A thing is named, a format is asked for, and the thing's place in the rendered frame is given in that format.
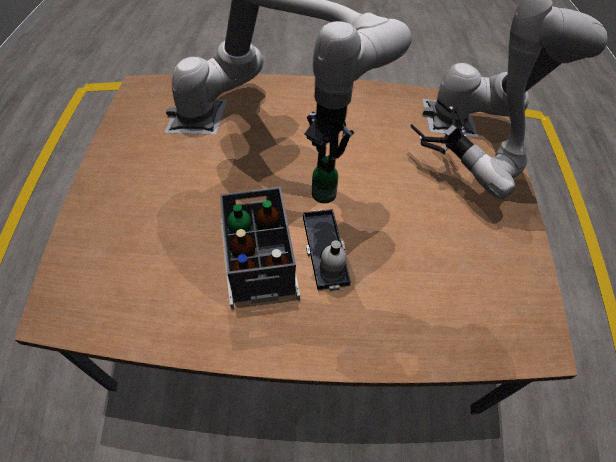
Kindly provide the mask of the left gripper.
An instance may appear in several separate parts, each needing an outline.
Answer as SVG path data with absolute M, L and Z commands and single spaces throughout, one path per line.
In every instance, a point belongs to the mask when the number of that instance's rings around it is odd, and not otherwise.
M 462 126 L 462 131 L 460 131 L 461 133 L 461 137 L 456 141 L 456 143 L 452 143 L 450 142 L 449 144 L 446 142 L 445 138 L 447 137 L 445 135 L 445 137 L 427 137 L 424 136 L 414 125 L 410 125 L 414 131 L 420 135 L 420 140 L 421 140 L 421 145 L 436 151 L 440 151 L 442 154 L 446 154 L 446 151 L 450 148 L 451 151 L 453 151 L 460 159 L 462 159 L 464 153 L 474 144 L 466 137 L 464 136 L 465 132 L 468 132 L 468 127 L 465 125 L 463 118 L 461 116 L 461 113 L 458 109 L 458 107 L 453 108 L 453 107 L 448 107 L 444 102 L 442 102 L 439 98 L 437 99 L 438 103 L 444 107 L 449 113 L 451 113 L 452 116 L 452 124 L 456 127 L 456 121 L 455 121 L 455 114 L 457 112 L 457 115 L 459 117 L 459 121 L 461 122 L 461 126 Z M 443 143 L 446 144 L 446 147 L 440 147 L 428 142 L 436 142 L 436 143 Z

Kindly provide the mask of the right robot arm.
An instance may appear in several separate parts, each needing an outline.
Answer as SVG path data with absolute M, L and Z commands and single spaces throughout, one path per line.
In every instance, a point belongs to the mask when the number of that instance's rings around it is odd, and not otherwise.
M 188 57 L 174 69 L 176 107 L 166 110 L 175 117 L 171 129 L 212 130 L 221 105 L 215 99 L 261 71 L 261 52 L 251 44 L 259 6 L 330 22 L 321 28 L 313 54 L 314 98 L 328 109 L 348 106 L 354 81 L 403 56 L 412 40 L 399 20 L 360 14 L 327 0 L 232 0 L 226 39 L 213 58 Z

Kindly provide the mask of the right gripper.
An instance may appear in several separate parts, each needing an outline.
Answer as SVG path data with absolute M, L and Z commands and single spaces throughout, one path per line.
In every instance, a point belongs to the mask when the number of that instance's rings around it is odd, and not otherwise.
M 311 125 L 314 120 L 318 121 L 319 119 L 325 123 L 331 124 L 330 133 L 333 134 L 333 137 L 330 141 L 330 149 L 329 149 L 329 155 L 328 155 L 327 173 L 329 174 L 335 168 L 336 159 L 339 158 L 344 153 L 350 137 L 354 134 L 353 130 L 349 131 L 346 128 L 346 123 L 345 123 L 346 113 L 347 113 L 347 106 L 342 109 L 328 109 L 328 108 L 324 108 L 320 106 L 317 103 L 316 113 L 312 112 L 307 116 L 309 125 Z M 342 133 L 343 138 L 341 139 L 339 147 L 338 147 L 340 131 L 343 131 Z M 322 165 L 322 158 L 326 156 L 326 147 L 327 147 L 326 145 L 327 144 L 326 142 L 324 142 L 324 144 L 320 146 L 312 142 L 312 145 L 316 146 L 316 150 L 318 151 L 317 167 L 320 168 Z

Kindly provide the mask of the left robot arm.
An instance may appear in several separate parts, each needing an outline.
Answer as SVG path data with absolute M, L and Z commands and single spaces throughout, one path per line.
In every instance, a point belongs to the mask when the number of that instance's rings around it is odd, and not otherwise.
M 607 32 L 598 20 L 552 4 L 551 0 L 519 3 L 510 30 L 508 73 L 481 77 L 473 66 L 458 63 L 446 72 L 438 91 L 437 99 L 448 107 L 459 108 L 468 133 L 473 132 L 468 118 L 471 113 L 510 117 L 509 138 L 501 143 L 495 156 L 490 157 L 478 145 L 473 145 L 461 159 L 479 184 L 498 199 L 513 192 L 513 178 L 527 165 L 524 137 L 529 95 L 526 91 L 560 64 L 595 57 L 607 44 Z M 462 131 L 457 113 L 456 128 L 451 113 L 438 101 L 429 100 L 428 106 L 423 108 L 423 114 L 433 117 L 435 129 L 448 129 L 445 132 L 448 144 L 456 143 L 461 136 L 459 130 Z

